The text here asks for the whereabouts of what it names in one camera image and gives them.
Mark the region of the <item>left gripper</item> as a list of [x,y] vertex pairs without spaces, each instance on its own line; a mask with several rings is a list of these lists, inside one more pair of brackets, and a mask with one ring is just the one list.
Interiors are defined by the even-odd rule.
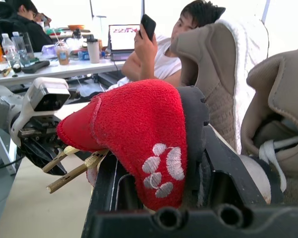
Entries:
[[55,115],[34,116],[19,130],[18,138],[22,145],[36,143],[48,148],[62,148],[63,143],[57,136],[57,126],[61,120]]

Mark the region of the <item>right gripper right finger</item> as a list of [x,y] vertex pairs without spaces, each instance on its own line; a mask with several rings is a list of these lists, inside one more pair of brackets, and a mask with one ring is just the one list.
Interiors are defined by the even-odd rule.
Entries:
[[205,207],[232,204],[238,208],[267,203],[243,162],[217,136],[211,126],[205,126],[206,138],[202,155],[203,203]]

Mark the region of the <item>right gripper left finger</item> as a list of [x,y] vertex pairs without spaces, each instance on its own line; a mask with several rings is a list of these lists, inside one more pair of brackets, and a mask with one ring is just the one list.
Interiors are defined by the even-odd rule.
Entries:
[[109,152],[99,164],[99,171],[82,231],[83,238],[90,238],[94,225],[92,218],[96,211],[120,211],[143,209],[136,187],[135,179]]

